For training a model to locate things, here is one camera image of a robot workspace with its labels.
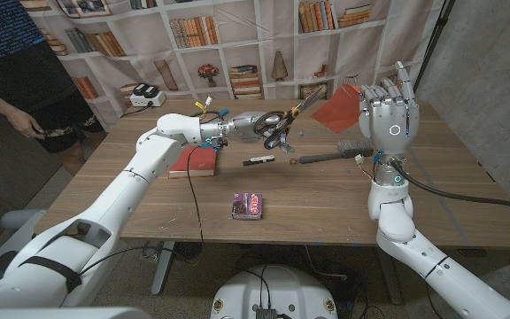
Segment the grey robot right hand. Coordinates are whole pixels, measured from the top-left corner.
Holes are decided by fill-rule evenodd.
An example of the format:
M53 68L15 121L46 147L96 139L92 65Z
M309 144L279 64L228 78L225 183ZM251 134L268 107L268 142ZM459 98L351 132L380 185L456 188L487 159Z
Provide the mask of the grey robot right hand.
M386 155L402 155L416 136L420 108L415 101L413 84L401 61L395 63L400 88L387 77L382 86L361 85L359 126L365 138Z

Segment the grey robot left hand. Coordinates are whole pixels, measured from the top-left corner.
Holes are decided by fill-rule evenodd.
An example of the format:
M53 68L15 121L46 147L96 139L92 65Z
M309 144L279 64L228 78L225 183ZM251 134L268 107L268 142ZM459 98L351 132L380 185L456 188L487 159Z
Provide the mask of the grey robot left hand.
M283 152L294 152L286 141L291 122L293 118L282 111L241 113L228 121L227 135L245 144L263 139L263 146L267 150L278 147Z

